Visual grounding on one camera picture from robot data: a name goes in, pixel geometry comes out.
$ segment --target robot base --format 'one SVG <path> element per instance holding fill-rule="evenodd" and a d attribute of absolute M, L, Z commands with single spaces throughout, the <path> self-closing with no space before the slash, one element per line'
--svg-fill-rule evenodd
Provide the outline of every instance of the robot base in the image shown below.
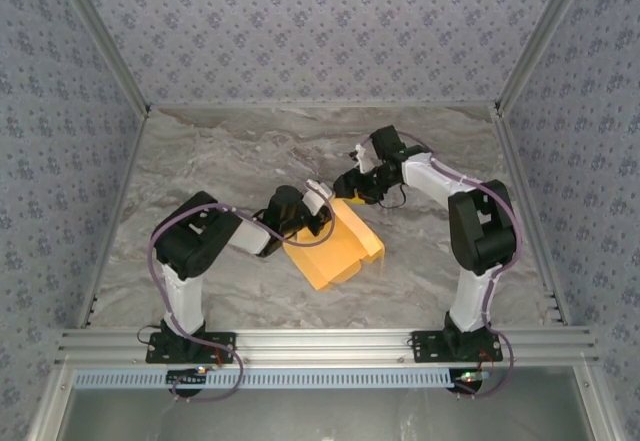
<path fill-rule="evenodd" d="M 204 324 L 193 337 L 204 341 L 228 346 L 235 351 L 236 333 L 206 332 Z M 164 320 L 160 323 L 160 332 L 153 333 L 147 350 L 148 364 L 232 364 L 233 357 L 227 351 L 216 350 L 183 338 L 174 333 Z"/>
<path fill-rule="evenodd" d="M 502 361 L 502 348 L 498 336 L 486 328 L 463 333 L 445 317 L 442 331 L 414 331 L 411 333 L 413 359 L 416 363 L 486 362 L 484 353 L 494 362 Z"/>

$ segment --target wall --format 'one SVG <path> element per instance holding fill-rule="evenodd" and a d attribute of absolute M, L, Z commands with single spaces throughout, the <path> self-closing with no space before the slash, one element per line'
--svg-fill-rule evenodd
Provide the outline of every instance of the wall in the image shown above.
<path fill-rule="evenodd" d="M 496 99 L 546 0 L 94 0 L 151 103 Z"/>
<path fill-rule="evenodd" d="M 640 0 L 575 0 L 509 114 L 576 323 L 640 439 Z"/>
<path fill-rule="evenodd" d="M 0 12 L 0 439 L 22 440 L 138 122 L 67 0 Z"/>

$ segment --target gray marble surface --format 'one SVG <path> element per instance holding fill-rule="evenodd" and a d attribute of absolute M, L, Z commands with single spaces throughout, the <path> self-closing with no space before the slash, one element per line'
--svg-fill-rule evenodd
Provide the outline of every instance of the gray marble surface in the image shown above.
<path fill-rule="evenodd" d="M 488 110 L 447 108 L 195 109 L 152 112 L 105 270 L 92 327 L 139 327 L 164 313 L 145 263 L 153 228 L 198 190 L 254 212 L 281 184 L 332 183 L 353 165 L 354 145 L 394 124 L 425 141 L 449 166 L 509 184 Z M 225 248 L 205 274 L 209 326 L 437 327 L 451 306 L 458 265 L 450 252 L 446 210 L 407 189 L 401 209 L 358 206 L 386 246 L 383 264 L 367 265 L 327 291 L 315 291 L 280 250 L 267 259 Z M 400 200 L 398 192 L 387 199 Z M 525 245 L 501 279 L 492 309 L 499 324 L 537 325 L 543 286 Z"/>

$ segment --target mounting plate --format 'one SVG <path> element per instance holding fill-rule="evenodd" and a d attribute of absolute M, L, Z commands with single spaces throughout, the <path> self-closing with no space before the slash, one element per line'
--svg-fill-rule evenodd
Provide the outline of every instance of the mounting plate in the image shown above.
<path fill-rule="evenodd" d="M 231 332 L 205 332 L 195 335 L 198 339 L 211 341 L 213 343 L 228 346 L 236 350 L 236 333 Z M 227 351 L 216 350 L 209 346 L 201 346 L 195 354 L 188 355 L 188 350 L 184 346 L 176 346 L 175 335 L 168 336 L 161 332 L 153 333 L 149 338 L 149 348 L 147 349 L 147 364 L 232 364 L 233 356 Z"/>
<path fill-rule="evenodd" d="M 481 350 L 489 353 L 494 362 L 503 360 L 498 336 L 487 332 L 480 341 L 482 342 L 478 349 L 474 349 L 465 359 L 460 359 L 451 352 L 442 331 L 413 331 L 411 333 L 413 360 L 416 363 L 486 362 L 486 357 L 480 354 Z"/>

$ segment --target yellow object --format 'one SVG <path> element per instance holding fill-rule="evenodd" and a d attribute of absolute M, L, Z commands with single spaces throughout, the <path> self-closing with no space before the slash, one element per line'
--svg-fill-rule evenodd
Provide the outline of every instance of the yellow object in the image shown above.
<path fill-rule="evenodd" d="M 384 244 L 342 199 L 333 199 L 336 227 L 324 243 L 311 248 L 284 245 L 285 252 L 315 289 L 328 288 L 331 283 L 344 283 L 360 271 L 360 261 L 372 263 L 384 256 Z M 327 224 L 318 236 L 311 231 L 299 231 L 296 241 L 311 243 L 322 239 L 329 231 Z"/>

